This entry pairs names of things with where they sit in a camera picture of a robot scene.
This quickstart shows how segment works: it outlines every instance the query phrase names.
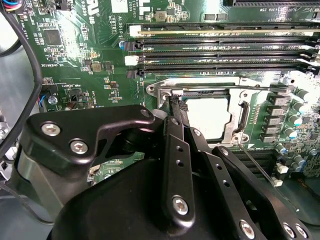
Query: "screw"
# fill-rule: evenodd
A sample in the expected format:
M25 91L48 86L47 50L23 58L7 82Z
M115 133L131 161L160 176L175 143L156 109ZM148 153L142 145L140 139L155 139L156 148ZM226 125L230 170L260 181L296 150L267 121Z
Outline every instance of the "screw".
M0 128L0 135L6 135L9 132L9 129L6 127L1 127Z
M171 118L171 122L173 122L175 125L179 125L180 123L178 122L177 119L175 119L174 117Z
M221 148L221 151L223 152L223 154L224 154L224 155L226 155L226 156L228 156L228 155L229 155L228 151L227 151L227 150L225 150L224 148Z
M87 144L79 140L71 142L70 148L76 154L85 154L88 151Z
M198 129L193 129L193 132L195 133L195 135L201 136L201 132Z
M185 200L183 200L181 197L174 197L172 199L173 208L176 210L176 212L180 215L186 215L188 213L188 205Z
M50 96L48 98L48 103L51 105L56 105L58 103L58 99L55 96Z
M147 110L145 110L145 109L141 109L141 114L143 115L143 116L145 116L146 118L150 118L150 114L149 114L149 112L147 111Z
M57 136L61 132L60 127L52 123L43 124L41 130L45 135L52 137Z
M170 94L168 93L168 92L163 92L162 94L161 94L161 98L162 98L162 100L166 100L167 99L167 97L169 97L170 96Z
M298 232L299 232L305 239L308 238L307 233L305 232L305 230L304 230L302 227L300 227L299 225L295 225L295 228L298 230Z
M295 232L292 230L291 227L289 227L288 224L284 223L282 226L283 226L284 230L286 231L286 233L289 234L289 236L291 238L295 238L296 237Z
M243 233L248 237L248 239L255 238L255 231L245 220L240 220L240 228Z

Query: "microchip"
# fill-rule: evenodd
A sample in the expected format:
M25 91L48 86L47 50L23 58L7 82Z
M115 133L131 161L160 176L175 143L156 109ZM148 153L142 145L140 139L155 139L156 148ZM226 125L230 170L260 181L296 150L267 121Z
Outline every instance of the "microchip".
M270 97L270 103L275 106L286 106L288 104L287 102L287 98L280 95L272 95Z
M281 107L279 107L279 108L276 108L276 107L270 107L269 109L268 109L268 112L269 112L269 114L271 115L271 116L281 116L281 115L283 115L284 114L284 110L281 108Z
M261 136L261 140L262 142L264 142L265 144L272 144L275 142L276 137L275 136Z
M267 124L268 125L279 125L281 123L281 119L276 117L276 118L270 118L268 121L267 121Z
M166 9L166 14L170 15L170 16L174 16L175 15L175 9L173 7L169 7Z
M60 32L58 30L44 30L44 41L47 45L61 45Z
M219 13L216 15L216 20L217 21L226 21L226 20L228 20L228 14Z
M91 59L85 59L85 60L84 60L84 64L85 64L85 65L90 65L91 62L92 62Z
M283 147L284 147L285 149L290 149L291 146L292 146L292 143L291 143L291 142L284 142L284 143L282 143L282 145L283 145Z
M216 20L216 15L215 14L205 14L204 15L204 20L205 21L215 21Z
M265 129L265 134L277 134L279 129L277 127L267 127Z
M92 67L92 71L93 72L101 72L102 67L101 67L101 63L100 62L94 62L91 64Z
M294 151L290 151L288 152L288 158L291 158L295 155L295 152Z
M310 122L311 117L304 117L302 118L302 124L308 124Z
M155 21L156 22L165 22L167 19L166 11L156 11L155 12Z
M311 134L310 140L316 140L319 137L319 134L313 133Z
M112 65L111 65L111 62L109 62L109 61L106 61L105 63L104 63L104 69L107 71L107 72L112 72Z
M316 164L312 166L312 170L318 170L318 169L320 169L320 165Z

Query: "capacitor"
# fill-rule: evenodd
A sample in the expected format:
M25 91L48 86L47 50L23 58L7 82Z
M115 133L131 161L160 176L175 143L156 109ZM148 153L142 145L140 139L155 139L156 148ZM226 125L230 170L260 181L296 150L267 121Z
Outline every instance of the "capacitor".
M288 120L295 126L300 126L303 122L302 118L299 118L297 115L291 115Z
M291 164L291 167L293 167L294 171L297 173L301 172L301 170L302 170L302 166L299 166L296 162L293 162Z
M125 39L124 38L120 38L119 40L119 48L121 48L122 50L125 49Z
M295 139L298 135L297 132L294 131L291 127L286 128L283 132L290 139Z
M303 114L305 111L308 110L307 105L304 105L303 103L298 102L298 101L296 103L294 103L292 107L301 114Z
M304 160L301 155L297 155L293 158L293 160L296 162L296 164L298 164L299 166L303 166L306 162L306 160Z
M281 155L285 155L285 154L288 153L288 150L287 150L281 143L279 143L279 144L276 146L276 149L279 150L279 153L280 153Z
M306 102L310 101L310 99L311 99L311 97L312 97L311 94L310 94L310 92L308 92L308 91L306 91L306 90L303 90L303 89L298 90L297 93L296 93L296 95L297 95L299 98L305 100Z

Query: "black metal arm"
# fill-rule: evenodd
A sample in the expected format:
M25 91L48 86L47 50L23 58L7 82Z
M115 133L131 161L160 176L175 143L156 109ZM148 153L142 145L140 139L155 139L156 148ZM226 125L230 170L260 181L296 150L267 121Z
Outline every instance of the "black metal arm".
M11 179L55 219L49 239L312 239L231 151L208 147L182 101L167 104L164 120L140 105L28 119ZM138 151L145 159L88 187L91 166Z

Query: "integrated circuit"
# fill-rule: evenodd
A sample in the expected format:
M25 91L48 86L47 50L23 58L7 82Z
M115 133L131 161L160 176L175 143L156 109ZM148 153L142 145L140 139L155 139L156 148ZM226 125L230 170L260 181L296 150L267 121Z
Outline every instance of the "integrated circuit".
M44 30L43 31L43 38L45 43L48 45L61 45L61 36L60 32L57 29L52 30Z

